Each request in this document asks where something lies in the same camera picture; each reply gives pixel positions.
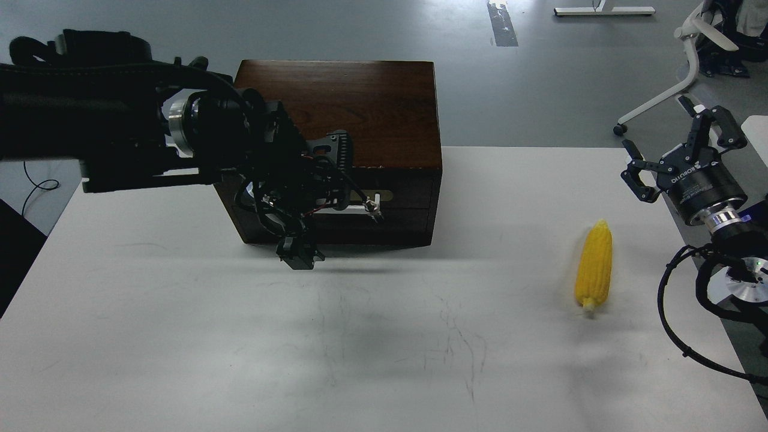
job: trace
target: wooden box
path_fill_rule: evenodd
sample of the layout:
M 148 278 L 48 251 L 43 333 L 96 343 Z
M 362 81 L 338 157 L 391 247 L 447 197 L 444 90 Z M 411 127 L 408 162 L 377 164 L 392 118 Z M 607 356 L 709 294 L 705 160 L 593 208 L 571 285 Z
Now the wooden box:
M 380 224 L 360 214 L 315 214 L 318 243 L 432 242 L 442 156 L 431 62 L 246 60 L 235 86 L 281 100 L 307 140 L 347 130 L 354 180 L 366 193 L 392 192 L 384 194 Z M 275 243 L 255 214 L 233 204 L 239 184 L 226 178 L 216 190 L 243 241 Z

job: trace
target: table surface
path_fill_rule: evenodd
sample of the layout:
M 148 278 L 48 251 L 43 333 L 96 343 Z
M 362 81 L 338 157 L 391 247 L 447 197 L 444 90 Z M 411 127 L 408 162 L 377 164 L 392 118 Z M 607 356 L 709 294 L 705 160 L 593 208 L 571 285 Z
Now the table surface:
M 432 246 L 326 247 L 314 271 L 242 244 L 210 187 L 78 192 L 0 321 L 0 429 L 765 430 L 748 383 L 664 334 L 682 240 L 624 159 L 445 148 Z M 589 319 L 598 218 L 614 272 Z M 672 277 L 670 323 L 740 370 L 694 278 Z

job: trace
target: gray floor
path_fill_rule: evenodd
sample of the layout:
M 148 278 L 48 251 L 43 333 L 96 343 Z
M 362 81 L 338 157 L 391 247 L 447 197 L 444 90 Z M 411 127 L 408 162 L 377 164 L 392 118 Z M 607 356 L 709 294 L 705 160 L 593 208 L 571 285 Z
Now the gray floor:
M 148 40 L 158 60 L 206 55 L 211 70 L 232 75 L 244 58 L 430 60 L 444 145 L 619 147 L 611 133 L 616 119 L 677 80 L 684 55 L 672 33 L 699 0 L 627 0 L 619 5 L 654 6 L 657 14 L 595 18 L 552 14 L 555 6 L 586 6 L 588 0 L 509 3 L 516 48 L 493 45 L 483 0 L 3 2 L 0 61 L 8 61 L 5 47 L 15 36 L 47 41 L 63 28 L 127 30 Z M 627 137 L 647 158 L 659 158 L 684 141 L 690 119 L 667 101 L 629 126 Z M 754 153 L 734 161 L 737 171 L 754 161 Z M 766 177 L 762 165 L 744 170 L 750 183 Z M 754 184 L 765 188 L 762 181 Z M 19 188 L 28 190 L 26 178 L 0 177 L 0 198 Z M 60 210 L 37 207 L 56 217 Z M 707 239 L 700 230 L 681 228 L 687 241 Z M 754 355 L 755 335 L 729 330 L 745 364 L 768 372 Z

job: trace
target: corn cob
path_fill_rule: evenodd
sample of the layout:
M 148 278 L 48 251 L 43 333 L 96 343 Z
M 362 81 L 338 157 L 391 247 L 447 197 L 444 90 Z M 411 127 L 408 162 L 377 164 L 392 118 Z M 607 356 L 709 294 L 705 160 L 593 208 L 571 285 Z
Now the corn cob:
M 576 301 L 586 312 L 594 311 L 608 298 L 612 248 L 611 230 L 608 223 L 601 219 L 587 234 L 574 286 Z

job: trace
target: white chair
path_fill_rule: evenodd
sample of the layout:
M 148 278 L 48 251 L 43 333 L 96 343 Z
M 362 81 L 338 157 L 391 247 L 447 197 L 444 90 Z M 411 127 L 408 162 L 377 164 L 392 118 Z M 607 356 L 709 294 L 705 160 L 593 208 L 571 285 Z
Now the white chair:
M 688 75 L 683 81 L 619 118 L 616 126 L 614 126 L 614 133 L 616 135 L 622 136 L 627 131 L 626 123 L 628 121 L 666 101 L 668 98 L 686 91 L 696 81 L 696 75 L 699 72 L 699 55 L 696 52 L 696 40 L 700 35 L 709 38 L 726 51 L 736 51 L 739 49 L 730 39 L 702 19 L 702 15 L 710 10 L 711 5 L 712 0 L 704 0 L 688 15 L 683 25 L 674 31 L 674 37 L 683 42 L 685 55 L 688 57 Z
M 614 0 L 600 0 L 598 6 L 594 6 L 594 0 L 592 7 L 587 8 L 554 8 L 555 16 L 568 16 L 568 15 L 653 15 L 656 13 L 656 9 L 648 6 L 640 7 L 625 7 L 614 6 Z

